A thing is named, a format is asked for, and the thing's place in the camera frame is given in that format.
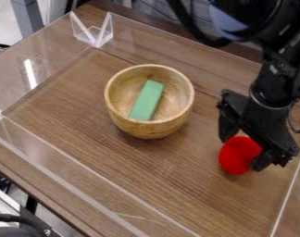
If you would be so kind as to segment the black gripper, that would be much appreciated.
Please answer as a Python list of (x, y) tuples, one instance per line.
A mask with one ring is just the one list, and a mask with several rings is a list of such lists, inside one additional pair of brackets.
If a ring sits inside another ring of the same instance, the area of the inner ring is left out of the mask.
[(218, 136), (227, 142), (243, 131), (262, 148), (250, 163), (253, 171), (262, 171), (271, 164), (285, 167), (300, 153), (287, 125), (287, 109), (261, 106), (251, 97), (223, 89), (219, 109)]

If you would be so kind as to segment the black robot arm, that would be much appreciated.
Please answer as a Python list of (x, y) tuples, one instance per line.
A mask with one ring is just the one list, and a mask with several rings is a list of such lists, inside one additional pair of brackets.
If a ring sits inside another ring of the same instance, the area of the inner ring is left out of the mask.
[(262, 64), (249, 94), (224, 89), (218, 102), (218, 136), (227, 142), (243, 131), (261, 147), (249, 168), (286, 166), (300, 153), (291, 108), (300, 103), (300, 0), (207, 0), (220, 36), (200, 31), (180, 0), (166, 0), (195, 40), (211, 47), (250, 42), (262, 50)]

